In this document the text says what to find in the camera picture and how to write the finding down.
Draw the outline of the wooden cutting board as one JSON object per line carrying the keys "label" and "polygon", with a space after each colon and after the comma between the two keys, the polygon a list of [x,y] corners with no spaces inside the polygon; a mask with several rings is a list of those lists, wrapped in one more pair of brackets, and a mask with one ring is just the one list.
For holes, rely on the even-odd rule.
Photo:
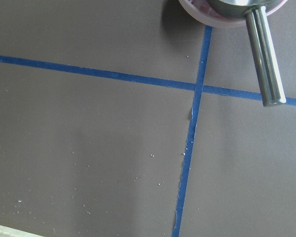
{"label": "wooden cutting board", "polygon": [[42,236],[0,225],[0,237],[42,237]]}

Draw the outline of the pink bowl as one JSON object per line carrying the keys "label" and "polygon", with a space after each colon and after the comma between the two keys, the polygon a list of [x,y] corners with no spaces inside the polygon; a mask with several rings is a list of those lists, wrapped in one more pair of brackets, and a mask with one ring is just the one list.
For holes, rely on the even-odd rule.
{"label": "pink bowl", "polygon": [[266,15],[281,8],[285,0],[181,0],[184,10],[197,21],[215,28],[247,25],[246,14],[262,7]]}

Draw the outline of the metal scoop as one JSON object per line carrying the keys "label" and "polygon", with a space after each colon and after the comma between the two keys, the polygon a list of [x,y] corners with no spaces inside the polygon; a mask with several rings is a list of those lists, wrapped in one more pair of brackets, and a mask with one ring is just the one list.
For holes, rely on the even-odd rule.
{"label": "metal scoop", "polygon": [[253,59],[265,107],[286,103],[267,12],[280,0],[210,0],[209,5],[221,16],[246,21]]}

